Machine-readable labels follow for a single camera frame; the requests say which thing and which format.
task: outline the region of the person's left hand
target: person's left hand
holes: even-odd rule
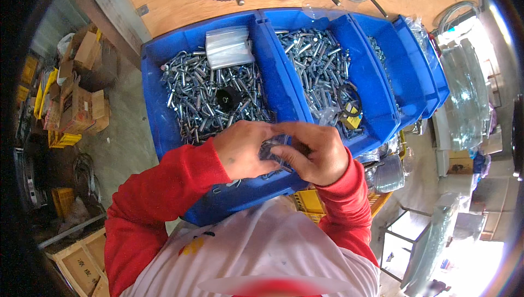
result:
[[[215,136],[213,146],[227,176],[237,180],[280,169],[278,162],[258,158],[262,142],[275,135],[270,123],[241,120]]]

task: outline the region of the white t-shirt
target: white t-shirt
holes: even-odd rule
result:
[[[349,282],[351,291],[328,296],[375,297],[379,269],[338,247],[284,197],[226,220],[172,234],[122,297],[228,296],[200,282],[242,275],[304,275]]]

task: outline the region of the red sleeve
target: red sleeve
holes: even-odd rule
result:
[[[326,208],[326,216],[318,225],[338,247],[349,249],[378,267],[370,248],[373,219],[364,168],[353,159],[349,149],[347,154],[350,162],[344,175],[332,185],[317,187]]]
[[[131,286],[166,243],[164,222],[183,215],[213,184],[231,182],[212,140],[167,152],[158,166],[130,176],[113,194],[104,253],[112,297]]]

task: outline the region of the hand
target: hand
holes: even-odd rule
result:
[[[220,132],[213,139],[213,146],[227,176],[237,180],[280,169],[279,163],[258,158],[262,142],[275,135],[273,124],[243,120]]]
[[[271,152],[288,162],[303,180],[325,186],[344,175],[349,156],[336,128],[310,123],[279,123],[275,130],[292,136],[295,148],[278,145]],[[297,139],[307,148],[299,148]]]

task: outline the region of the person's right hand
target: person's right hand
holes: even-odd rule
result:
[[[336,128],[289,122],[276,124],[274,130],[298,139],[309,148],[307,155],[288,145],[271,149],[273,154],[288,162],[303,180],[326,186],[344,175],[349,156]]]

